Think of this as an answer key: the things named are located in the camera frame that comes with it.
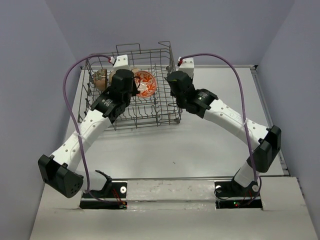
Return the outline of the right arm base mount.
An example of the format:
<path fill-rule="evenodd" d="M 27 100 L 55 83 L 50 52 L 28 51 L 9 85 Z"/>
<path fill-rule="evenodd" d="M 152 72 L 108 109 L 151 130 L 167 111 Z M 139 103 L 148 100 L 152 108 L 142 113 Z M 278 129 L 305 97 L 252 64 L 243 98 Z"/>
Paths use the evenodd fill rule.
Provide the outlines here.
<path fill-rule="evenodd" d="M 216 209 L 263 209 L 257 182 L 243 188 L 236 182 L 217 181 L 214 183 Z"/>

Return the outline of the brown glazed bowl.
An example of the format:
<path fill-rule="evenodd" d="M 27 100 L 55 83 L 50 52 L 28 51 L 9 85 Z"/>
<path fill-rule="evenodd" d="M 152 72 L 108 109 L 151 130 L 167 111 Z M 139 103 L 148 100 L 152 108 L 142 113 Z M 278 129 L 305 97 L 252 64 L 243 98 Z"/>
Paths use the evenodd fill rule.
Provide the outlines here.
<path fill-rule="evenodd" d="M 101 92 L 107 88 L 107 70 L 105 68 L 99 69 L 93 74 L 93 84 Z"/>

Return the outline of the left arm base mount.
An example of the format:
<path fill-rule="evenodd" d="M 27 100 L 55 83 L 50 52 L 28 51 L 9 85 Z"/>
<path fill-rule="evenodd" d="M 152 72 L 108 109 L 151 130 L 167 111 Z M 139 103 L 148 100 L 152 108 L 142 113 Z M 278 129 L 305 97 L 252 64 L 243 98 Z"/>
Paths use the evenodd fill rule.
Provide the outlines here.
<path fill-rule="evenodd" d="M 128 207 L 127 185 L 125 181 L 113 182 L 112 178 L 100 170 L 90 173 L 90 183 L 98 189 L 82 192 L 79 207 L 83 210 L 125 210 Z"/>

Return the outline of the orange floral bowl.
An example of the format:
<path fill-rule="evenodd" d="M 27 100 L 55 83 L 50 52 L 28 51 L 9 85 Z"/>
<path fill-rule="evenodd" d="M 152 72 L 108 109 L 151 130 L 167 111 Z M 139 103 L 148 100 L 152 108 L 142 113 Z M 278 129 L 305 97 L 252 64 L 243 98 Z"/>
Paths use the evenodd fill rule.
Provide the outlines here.
<path fill-rule="evenodd" d="M 137 71 L 135 74 L 135 84 L 139 93 L 139 98 L 150 98 L 157 89 L 156 78 L 148 71 Z"/>

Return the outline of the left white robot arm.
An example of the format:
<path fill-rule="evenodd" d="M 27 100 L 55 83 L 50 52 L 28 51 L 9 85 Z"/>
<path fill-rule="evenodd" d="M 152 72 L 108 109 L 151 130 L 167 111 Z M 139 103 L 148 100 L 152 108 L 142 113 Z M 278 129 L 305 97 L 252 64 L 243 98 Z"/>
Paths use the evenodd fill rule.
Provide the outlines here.
<path fill-rule="evenodd" d="M 40 174 L 47 185 L 66 198 L 72 198 L 90 186 L 89 172 L 86 170 L 84 175 L 77 173 L 78 165 L 85 160 L 85 152 L 101 133 L 125 112 L 135 90 L 133 72 L 117 70 L 111 85 L 92 104 L 72 135 L 50 156 L 39 158 Z"/>

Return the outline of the white bowl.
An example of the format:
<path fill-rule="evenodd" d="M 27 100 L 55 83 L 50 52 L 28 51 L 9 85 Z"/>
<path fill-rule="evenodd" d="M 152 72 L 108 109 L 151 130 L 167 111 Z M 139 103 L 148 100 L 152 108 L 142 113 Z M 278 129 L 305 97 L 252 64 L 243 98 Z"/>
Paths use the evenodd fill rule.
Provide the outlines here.
<path fill-rule="evenodd" d="M 116 72 L 113 70 L 113 71 L 110 72 L 110 74 L 108 76 L 108 82 L 109 82 L 110 85 L 112 83 L 112 79 L 113 79 L 113 76 L 115 75 L 115 73 Z"/>
<path fill-rule="evenodd" d="M 133 67 L 133 68 L 131 68 L 131 71 L 135 74 L 135 73 L 137 73 L 139 71 L 139 69 L 136 68 L 136 67 Z"/>

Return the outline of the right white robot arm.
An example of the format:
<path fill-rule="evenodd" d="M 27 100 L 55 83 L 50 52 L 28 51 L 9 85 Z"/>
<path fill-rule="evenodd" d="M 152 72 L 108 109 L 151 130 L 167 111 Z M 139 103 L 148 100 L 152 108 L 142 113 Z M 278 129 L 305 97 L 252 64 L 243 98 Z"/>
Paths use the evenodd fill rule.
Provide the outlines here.
<path fill-rule="evenodd" d="M 252 154 L 235 173 L 230 190 L 242 196 L 255 182 L 255 177 L 266 173 L 281 149 L 282 131 L 255 123 L 227 106 L 207 89 L 195 89 L 192 79 L 183 71 L 174 71 L 166 78 L 177 106 L 188 113 L 217 124 L 250 146 Z"/>

